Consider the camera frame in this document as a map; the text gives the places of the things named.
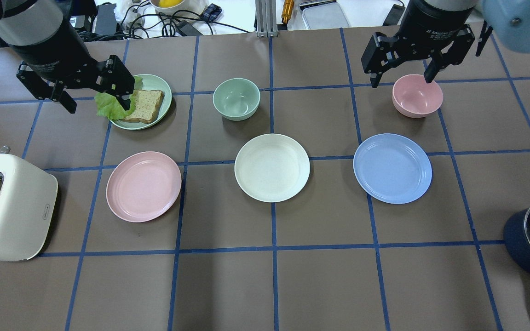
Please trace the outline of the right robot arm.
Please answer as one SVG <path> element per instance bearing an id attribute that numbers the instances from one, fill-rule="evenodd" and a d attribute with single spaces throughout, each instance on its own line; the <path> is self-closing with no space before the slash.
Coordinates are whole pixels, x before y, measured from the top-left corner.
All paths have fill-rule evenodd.
<path id="1" fill-rule="evenodd" d="M 377 87 L 389 69 L 429 59 L 425 82 L 459 65 L 478 42 L 482 53 L 492 32 L 507 49 L 530 54 L 530 0 L 411 0 L 394 36 L 375 32 L 361 63 Z"/>

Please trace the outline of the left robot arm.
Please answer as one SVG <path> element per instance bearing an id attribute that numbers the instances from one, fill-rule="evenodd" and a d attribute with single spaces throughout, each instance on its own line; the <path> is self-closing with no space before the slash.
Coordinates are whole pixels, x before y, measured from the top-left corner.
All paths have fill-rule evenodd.
<path id="1" fill-rule="evenodd" d="M 0 38 L 23 63 L 17 79 L 38 100 L 61 103 L 75 113 L 69 89 L 113 96 L 129 111 L 135 79 L 116 55 L 99 62 L 54 0 L 0 0 Z"/>

